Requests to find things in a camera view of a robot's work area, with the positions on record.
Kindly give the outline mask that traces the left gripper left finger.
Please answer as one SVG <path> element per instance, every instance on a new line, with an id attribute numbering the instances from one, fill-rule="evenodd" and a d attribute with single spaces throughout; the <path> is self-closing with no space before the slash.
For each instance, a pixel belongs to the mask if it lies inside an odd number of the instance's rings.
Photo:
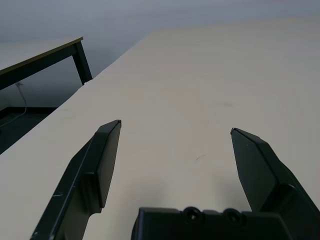
<path id="1" fill-rule="evenodd" d="M 106 205 L 122 122 L 98 128 L 74 155 L 46 206 L 32 240 L 81 240 L 89 218 Z"/>

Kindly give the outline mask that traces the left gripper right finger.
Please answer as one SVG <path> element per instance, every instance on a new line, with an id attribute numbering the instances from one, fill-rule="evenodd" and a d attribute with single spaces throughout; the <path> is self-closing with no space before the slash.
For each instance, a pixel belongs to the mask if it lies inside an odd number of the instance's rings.
<path id="1" fill-rule="evenodd" d="M 271 146 L 238 128 L 230 135 L 238 178 L 251 210 L 278 214 L 294 240 L 318 240 L 320 211 Z"/>

